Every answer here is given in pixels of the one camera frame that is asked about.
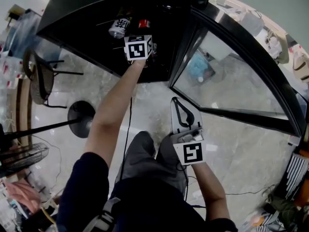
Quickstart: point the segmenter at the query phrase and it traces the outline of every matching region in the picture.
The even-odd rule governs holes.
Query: hand
[[[146,64],[146,59],[139,59],[139,60],[135,60],[132,64],[132,66],[144,68],[145,64]]]

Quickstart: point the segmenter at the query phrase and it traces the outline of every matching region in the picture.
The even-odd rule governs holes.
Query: person
[[[76,161],[61,196],[56,219],[60,232],[82,232],[102,213],[120,126],[144,65],[145,60],[134,61],[99,105],[84,154]],[[154,155],[151,136],[141,131],[128,147],[111,194],[120,200],[111,212],[113,231],[237,231],[225,191],[206,163],[192,165],[206,205],[205,220],[184,200],[185,170],[169,135],[156,159]]]

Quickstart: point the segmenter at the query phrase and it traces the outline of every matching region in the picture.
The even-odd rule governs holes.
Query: glass door
[[[306,121],[279,67],[249,32],[216,9],[192,9],[198,29],[170,88],[201,112],[301,137]]]

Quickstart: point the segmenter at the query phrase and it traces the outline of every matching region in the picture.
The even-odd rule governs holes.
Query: gray pants
[[[154,159],[154,141],[147,131],[139,132],[130,144],[124,163],[122,179],[133,177],[147,177],[161,179],[177,188],[184,196],[186,188],[186,170],[179,162],[169,135],[160,145],[156,159]],[[116,182],[120,180],[119,169]]]

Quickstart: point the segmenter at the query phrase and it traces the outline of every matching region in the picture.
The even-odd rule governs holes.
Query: floor
[[[71,106],[85,100],[96,109],[100,101],[116,84],[118,78],[87,61],[62,51],[60,70],[83,71],[84,76],[58,75],[55,78],[50,105]],[[137,85],[133,97],[132,122],[128,141],[139,132],[148,131],[156,146],[170,132],[170,100],[175,94],[166,83]],[[67,120],[67,109],[32,105],[32,127],[40,127]],[[207,163],[217,175],[227,194],[256,192],[280,181],[293,148],[287,144],[287,135],[225,118],[203,114],[204,138],[213,145],[207,151]],[[122,160],[129,113],[127,111],[119,132],[118,142],[109,173],[110,191]],[[42,139],[59,147],[50,147],[49,155],[31,167],[34,176],[55,194],[64,188],[72,167],[82,155],[86,139],[76,137],[68,126],[38,133]],[[33,138],[33,142],[42,142]],[[191,167],[188,175],[194,176]],[[240,227],[246,216],[264,198],[258,194],[228,195],[231,218]],[[195,179],[189,178],[188,203],[204,205]],[[204,209],[197,209],[204,217]]]

